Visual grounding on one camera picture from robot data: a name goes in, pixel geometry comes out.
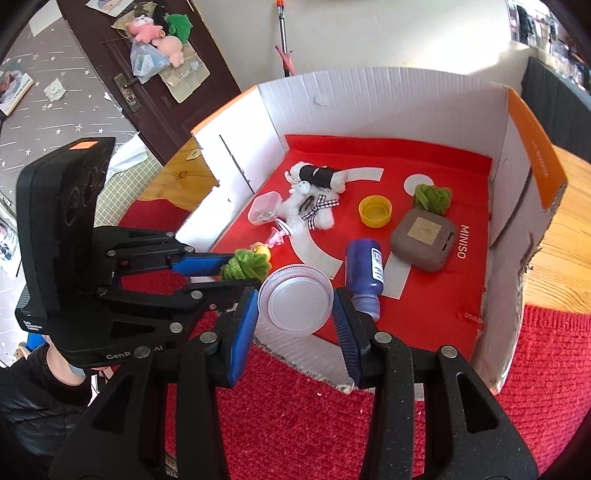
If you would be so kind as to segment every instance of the white plush toy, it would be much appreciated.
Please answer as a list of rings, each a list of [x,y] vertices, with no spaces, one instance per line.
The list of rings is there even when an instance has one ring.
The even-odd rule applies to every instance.
[[[285,178],[292,185],[307,181],[314,187],[343,193],[347,182],[347,173],[330,167],[315,167],[301,161],[291,167],[289,172],[285,172]]]
[[[279,205],[277,216],[284,219],[294,233],[303,229],[328,230],[334,227],[332,207],[339,204],[339,194],[314,185],[308,189],[303,183],[291,188],[291,195]]]

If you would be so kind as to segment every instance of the green yarn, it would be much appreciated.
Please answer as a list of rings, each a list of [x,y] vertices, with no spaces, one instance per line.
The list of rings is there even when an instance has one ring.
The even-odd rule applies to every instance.
[[[421,183],[414,189],[413,206],[437,215],[445,215],[452,204],[452,190]]]
[[[263,281],[271,270],[271,264],[265,255],[256,254],[251,250],[236,250],[234,257],[222,267],[222,280],[246,280],[256,278]]]

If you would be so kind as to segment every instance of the pink plush toy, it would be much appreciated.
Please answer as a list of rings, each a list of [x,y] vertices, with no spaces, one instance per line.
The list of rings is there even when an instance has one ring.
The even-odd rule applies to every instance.
[[[177,37],[166,35],[164,38],[155,38],[152,45],[168,57],[174,68],[184,64],[183,44]]]
[[[126,27],[127,31],[135,37],[135,40],[142,43],[150,43],[155,38],[165,35],[163,28],[160,25],[154,25],[154,20],[145,15],[127,23]]]

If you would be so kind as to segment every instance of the cardboard flap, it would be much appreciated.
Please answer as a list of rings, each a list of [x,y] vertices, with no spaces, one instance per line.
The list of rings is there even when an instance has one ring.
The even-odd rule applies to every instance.
[[[530,174],[531,163],[515,122],[507,121],[507,133],[501,159],[492,183],[492,208],[489,245],[495,243],[514,214]]]
[[[242,170],[257,191],[281,161],[283,149],[256,87],[239,95],[192,130],[213,175],[223,179]]]
[[[286,134],[406,138],[497,159],[506,87],[452,73],[403,68],[317,72],[259,86]]]
[[[192,130],[219,187],[177,232],[197,251],[209,250],[281,162],[285,151],[256,87]]]
[[[508,108],[530,159],[542,207],[548,210],[559,200],[567,182],[566,173],[538,119],[513,89],[508,91]]]
[[[540,205],[537,183],[528,182],[511,221],[491,248],[493,261],[483,312],[485,334],[472,361],[486,385],[497,390],[511,366],[521,328],[521,277],[553,215],[552,209],[544,210]]]

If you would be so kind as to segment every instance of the plastic bag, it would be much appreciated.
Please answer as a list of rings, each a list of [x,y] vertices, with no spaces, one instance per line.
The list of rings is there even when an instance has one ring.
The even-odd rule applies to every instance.
[[[131,46],[130,59],[131,70],[142,84],[170,65],[164,53],[149,43],[136,41]]]

